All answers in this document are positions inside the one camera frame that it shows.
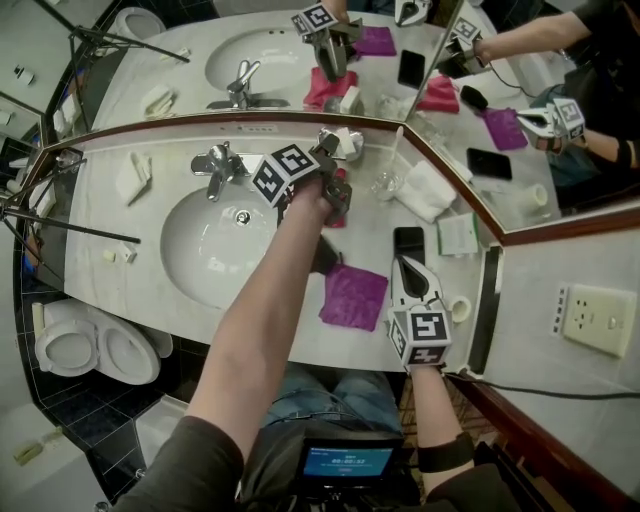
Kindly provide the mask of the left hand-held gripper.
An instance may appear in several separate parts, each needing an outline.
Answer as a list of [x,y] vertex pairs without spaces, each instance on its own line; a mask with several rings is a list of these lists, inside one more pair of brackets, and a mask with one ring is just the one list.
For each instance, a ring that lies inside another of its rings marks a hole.
[[338,166],[333,158],[339,145],[339,138],[329,133],[310,151],[291,144],[262,157],[252,174],[251,183],[262,199],[278,211],[278,222],[283,219],[295,188],[315,179],[321,180],[321,196],[332,207],[326,224],[334,225],[346,215],[350,209],[352,189],[337,175]]

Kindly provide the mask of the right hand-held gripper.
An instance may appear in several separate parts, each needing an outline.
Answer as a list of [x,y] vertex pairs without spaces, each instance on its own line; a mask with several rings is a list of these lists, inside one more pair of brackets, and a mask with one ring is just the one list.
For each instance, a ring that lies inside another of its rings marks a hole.
[[387,337],[402,366],[443,367],[453,340],[439,278],[419,261],[396,256],[390,284]]

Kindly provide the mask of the white soap bar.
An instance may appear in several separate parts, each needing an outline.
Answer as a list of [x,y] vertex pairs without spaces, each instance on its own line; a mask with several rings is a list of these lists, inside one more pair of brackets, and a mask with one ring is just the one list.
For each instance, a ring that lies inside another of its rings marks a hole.
[[340,145],[335,153],[335,158],[347,162],[353,162],[360,158],[364,147],[364,136],[360,131],[347,127],[338,128],[335,135],[340,140]]

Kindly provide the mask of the silver soap dish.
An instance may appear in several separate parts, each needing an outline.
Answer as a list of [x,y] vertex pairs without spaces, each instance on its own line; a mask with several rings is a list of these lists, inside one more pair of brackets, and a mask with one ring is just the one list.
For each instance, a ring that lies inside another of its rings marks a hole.
[[364,149],[364,136],[360,131],[348,127],[323,127],[318,133],[318,142],[322,143],[327,137],[335,136],[337,146],[329,152],[336,160],[354,162],[358,160]]

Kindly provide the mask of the person's left forearm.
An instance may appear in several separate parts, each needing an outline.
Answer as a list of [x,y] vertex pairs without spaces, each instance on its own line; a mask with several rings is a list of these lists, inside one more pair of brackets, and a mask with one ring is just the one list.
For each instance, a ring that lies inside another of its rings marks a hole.
[[188,406],[188,415],[220,428],[244,456],[283,378],[322,228],[287,210],[221,320]]

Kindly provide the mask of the person's right forearm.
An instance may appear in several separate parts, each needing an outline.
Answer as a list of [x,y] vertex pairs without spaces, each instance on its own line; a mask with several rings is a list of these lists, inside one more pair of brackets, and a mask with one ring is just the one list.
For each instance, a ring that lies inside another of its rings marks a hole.
[[420,472],[426,495],[474,467],[471,450],[461,455],[457,443],[468,448],[440,370],[435,366],[411,369],[417,423]]

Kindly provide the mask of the black smartphone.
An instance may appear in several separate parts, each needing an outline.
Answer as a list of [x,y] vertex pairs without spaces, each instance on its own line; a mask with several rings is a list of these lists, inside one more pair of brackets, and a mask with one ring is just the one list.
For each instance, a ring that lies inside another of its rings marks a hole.
[[395,256],[409,257],[425,264],[425,236],[422,227],[396,227],[393,231]]

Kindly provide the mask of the purple cloth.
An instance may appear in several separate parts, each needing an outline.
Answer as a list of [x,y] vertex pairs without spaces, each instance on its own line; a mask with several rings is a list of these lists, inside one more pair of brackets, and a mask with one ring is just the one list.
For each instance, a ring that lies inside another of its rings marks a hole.
[[325,277],[320,319],[328,325],[373,332],[389,280],[368,270],[337,264]]

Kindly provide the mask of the pink cloth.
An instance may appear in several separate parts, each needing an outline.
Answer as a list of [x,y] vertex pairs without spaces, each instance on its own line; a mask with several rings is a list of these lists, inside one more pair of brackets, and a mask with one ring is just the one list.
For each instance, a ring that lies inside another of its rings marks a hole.
[[343,227],[351,200],[351,187],[346,181],[345,169],[338,168],[331,179],[323,182],[322,196],[332,208],[326,225],[330,228]]

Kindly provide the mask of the thick folded white towel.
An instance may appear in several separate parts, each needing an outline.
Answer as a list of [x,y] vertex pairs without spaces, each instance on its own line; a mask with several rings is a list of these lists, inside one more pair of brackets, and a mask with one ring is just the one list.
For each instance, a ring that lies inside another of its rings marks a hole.
[[394,197],[423,221],[432,224],[456,200],[457,192],[426,161],[412,167]]

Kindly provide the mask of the chest mounted monitor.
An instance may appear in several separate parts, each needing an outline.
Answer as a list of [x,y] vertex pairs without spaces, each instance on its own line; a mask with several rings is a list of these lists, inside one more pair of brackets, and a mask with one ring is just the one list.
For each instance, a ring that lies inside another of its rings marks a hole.
[[296,479],[327,488],[371,486],[388,476],[403,443],[398,437],[306,438]]

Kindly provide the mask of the small folded white towel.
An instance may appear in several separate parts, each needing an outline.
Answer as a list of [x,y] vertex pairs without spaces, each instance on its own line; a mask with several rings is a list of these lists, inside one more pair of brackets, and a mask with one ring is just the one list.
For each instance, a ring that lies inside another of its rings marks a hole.
[[116,191],[125,206],[130,205],[146,187],[152,177],[151,158],[137,152],[129,152],[116,177]]

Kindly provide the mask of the black tripod light stand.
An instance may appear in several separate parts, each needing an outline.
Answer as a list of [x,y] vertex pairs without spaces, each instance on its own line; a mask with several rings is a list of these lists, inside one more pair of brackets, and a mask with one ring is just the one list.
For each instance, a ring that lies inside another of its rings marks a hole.
[[33,182],[31,185],[23,187],[20,191],[13,193],[6,198],[0,198],[0,221],[14,235],[14,238],[21,245],[21,247],[25,251],[29,252],[40,266],[43,266],[45,269],[47,269],[59,281],[63,281],[63,278],[60,277],[55,272],[55,270],[41,258],[39,250],[32,248],[26,241],[25,236],[21,235],[19,231],[12,226],[12,224],[8,220],[9,217],[17,220],[23,220],[24,222],[29,221],[32,223],[39,223],[43,226],[54,227],[65,231],[77,232],[80,234],[96,236],[118,242],[125,242],[135,245],[139,245],[141,243],[140,238],[103,230],[97,230],[60,220],[50,219],[47,217],[41,217],[35,213],[35,210],[33,213],[31,213],[29,210],[24,210],[20,207],[22,200],[40,185],[45,184],[46,187],[39,197],[38,201],[41,201],[41,199],[44,197],[44,194],[53,187],[53,184],[57,180],[59,180],[65,174],[78,171],[80,167],[86,162],[87,159],[80,157],[76,151],[63,151],[59,156],[56,157],[56,164],[49,174]]

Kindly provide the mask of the person's dark grey shirt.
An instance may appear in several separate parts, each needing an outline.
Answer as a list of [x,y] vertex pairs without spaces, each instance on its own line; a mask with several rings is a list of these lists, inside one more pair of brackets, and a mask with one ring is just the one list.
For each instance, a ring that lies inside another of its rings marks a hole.
[[[221,429],[185,417],[145,476],[113,512],[302,512],[292,491],[305,433],[345,433],[338,423],[297,420],[263,429],[251,458]],[[380,512],[521,512],[495,465],[483,464],[438,485],[425,503],[394,496]]]

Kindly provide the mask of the cream wall power socket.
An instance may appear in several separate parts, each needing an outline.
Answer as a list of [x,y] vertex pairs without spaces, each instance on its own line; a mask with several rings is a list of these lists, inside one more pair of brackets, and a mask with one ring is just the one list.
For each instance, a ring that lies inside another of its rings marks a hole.
[[551,333],[621,359],[635,322],[635,292],[561,283]]

